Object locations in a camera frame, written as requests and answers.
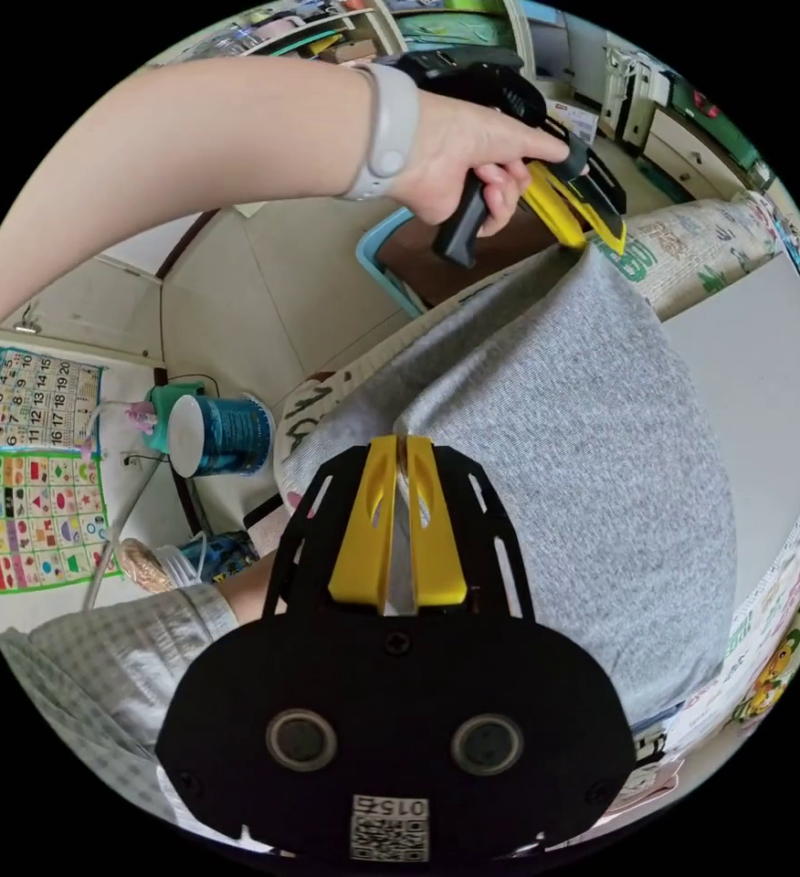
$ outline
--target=hand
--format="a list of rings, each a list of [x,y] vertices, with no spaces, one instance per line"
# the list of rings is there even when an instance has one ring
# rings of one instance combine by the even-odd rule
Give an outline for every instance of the hand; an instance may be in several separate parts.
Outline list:
[[[566,143],[489,107],[419,91],[418,134],[406,169],[389,195],[428,225],[458,207],[468,170],[485,183],[489,208],[479,235],[500,231],[531,182],[523,158],[561,162]]]

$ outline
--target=black gripper handle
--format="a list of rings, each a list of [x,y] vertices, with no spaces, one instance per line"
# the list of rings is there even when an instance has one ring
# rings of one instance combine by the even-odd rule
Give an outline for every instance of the black gripper handle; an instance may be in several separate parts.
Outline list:
[[[458,209],[439,227],[434,238],[434,252],[461,268],[472,268],[476,264],[473,243],[489,214],[482,194],[484,189],[485,184],[468,171]]]

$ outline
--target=white lid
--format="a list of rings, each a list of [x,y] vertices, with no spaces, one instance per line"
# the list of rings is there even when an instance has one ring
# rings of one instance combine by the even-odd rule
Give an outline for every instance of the white lid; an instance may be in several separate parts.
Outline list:
[[[192,478],[205,446],[205,419],[195,396],[181,396],[172,406],[168,439],[172,468],[182,478]]]

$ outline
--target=colorful poster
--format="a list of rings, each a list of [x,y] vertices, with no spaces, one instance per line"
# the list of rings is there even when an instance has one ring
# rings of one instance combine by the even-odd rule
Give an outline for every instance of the colorful poster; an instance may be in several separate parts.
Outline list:
[[[75,450],[99,403],[102,369],[0,347],[0,450]],[[93,436],[93,453],[99,437]]]
[[[107,541],[98,460],[0,451],[0,594],[90,581]]]

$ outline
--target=floor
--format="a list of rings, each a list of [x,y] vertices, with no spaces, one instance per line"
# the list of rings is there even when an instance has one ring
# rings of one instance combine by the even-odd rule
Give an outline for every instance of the floor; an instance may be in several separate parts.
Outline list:
[[[615,143],[599,137],[595,149],[626,189],[630,216],[670,203]],[[353,253],[395,209],[307,199],[266,204],[250,218],[223,211],[163,285],[169,374],[206,373],[221,395],[252,393],[278,417],[308,376],[341,368],[392,335],[408,317]],[[197,488],[218,530],[237,529],[276,490],[267,472],[198,479]]]

